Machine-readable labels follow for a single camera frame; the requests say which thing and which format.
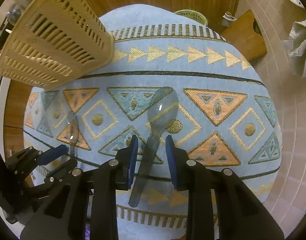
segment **screw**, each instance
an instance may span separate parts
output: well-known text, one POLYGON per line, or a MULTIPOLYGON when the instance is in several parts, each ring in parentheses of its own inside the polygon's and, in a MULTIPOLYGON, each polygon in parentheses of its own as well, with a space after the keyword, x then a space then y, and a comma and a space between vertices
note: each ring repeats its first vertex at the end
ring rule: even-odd
POLYGON ((82 174, 82 171, 80 169, 74 169, 72 171, 72 175, 75 176, 75 177, 79 176, 80 174, 82 174))
POLYGON ((187 164, 188 166, 192 167, 192 166, 195 166, 195 165, 196 165, 196 161, 194 161, 194 160, 187 160, 187 161, 186 161, 186 164, 187 164))
POLYGON ((116 166, 118 164, 118 160, 116 159, 111 159, 108 164, 112 167, 116 166))
POLYGON ((230 169, 224 169, 223 170, 223 173, 226 175, 226 176, 231 176, 233 174, 233 171, 230 170, 230 169))

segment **patterned tablecloth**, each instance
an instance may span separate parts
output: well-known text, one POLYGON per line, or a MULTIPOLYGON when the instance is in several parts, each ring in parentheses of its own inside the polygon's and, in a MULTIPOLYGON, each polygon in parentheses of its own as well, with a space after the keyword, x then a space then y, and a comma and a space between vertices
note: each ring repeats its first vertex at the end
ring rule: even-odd
MULTIPOLYGON (((67 143, 72 110, 80 130, 78 167, 90 170, 114 158, 135 134, 137 172, 150 134, 147 107, 160 87, 169 86, 179 98, 178 115, 161 138, 139 205, 128 206, 131 190, 117 191, 120 239, 183 239, 188 192, 170 182, 168 134, 207 168, 230 167, 264 201, 280 166, 282 136, 268 91, 239 51, 211 29, 152 6, 126 6, 100 19, 115 37, 113 61, 54 91, 33 88, 25 147, 45 151, 67 143)), ((63 161, 38 167, 34 183, 63 161)), ((214 197, 213 206, 218 229, 214 197)))

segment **tiled floor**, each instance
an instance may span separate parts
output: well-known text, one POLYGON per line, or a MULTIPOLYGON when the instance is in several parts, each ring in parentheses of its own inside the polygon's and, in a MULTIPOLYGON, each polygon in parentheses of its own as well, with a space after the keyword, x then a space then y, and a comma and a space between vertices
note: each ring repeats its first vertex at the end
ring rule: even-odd
POLYGON ((283 132, 282 163, 264 202, 288 236, 306 212, 306 78, 291 73, 282 40, 306 11, 289 0, 240 0, 236 17, 252 9, 268 53, 253 66, 269 90, 283 132))

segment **green basket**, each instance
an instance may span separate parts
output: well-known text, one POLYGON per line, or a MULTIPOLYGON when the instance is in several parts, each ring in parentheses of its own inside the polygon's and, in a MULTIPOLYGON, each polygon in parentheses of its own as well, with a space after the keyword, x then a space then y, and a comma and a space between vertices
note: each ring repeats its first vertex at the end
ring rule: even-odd
POLYGON ((175 14, 185 16, 205 26, 207 26, 207 23, 208 23, 208 20, 206 19, 206 17, 197 11, 186 9, 186 10, 176 11, 175 14))

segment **gold circle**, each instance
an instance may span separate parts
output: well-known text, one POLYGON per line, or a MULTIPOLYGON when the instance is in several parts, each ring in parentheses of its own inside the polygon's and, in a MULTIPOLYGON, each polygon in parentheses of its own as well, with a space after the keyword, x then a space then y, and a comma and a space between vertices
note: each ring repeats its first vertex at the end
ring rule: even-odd
POLYGON ((103 117, 101 114, 94 114, 92 117, 92 123, 96 126, 100 126, 103 123, 103 117))
POLYGON ((244 133, 246 136, 252 136, 255 133, 255 125, 248 123, 244 128, 244 133))
POLYGON ((59 116, 60 116, 60 111, 59 110, 56 110, 56 111, 54 111, 54 113, 53 113, 53 115, 54 115, 54 118, 55 119, 58 119, 59 118, 59 116))
POLYGON ((179 133, 183 128, 183 124, 179 120, 171 120, 170 124, 166 127, 166 131, 169 133, 179 133))

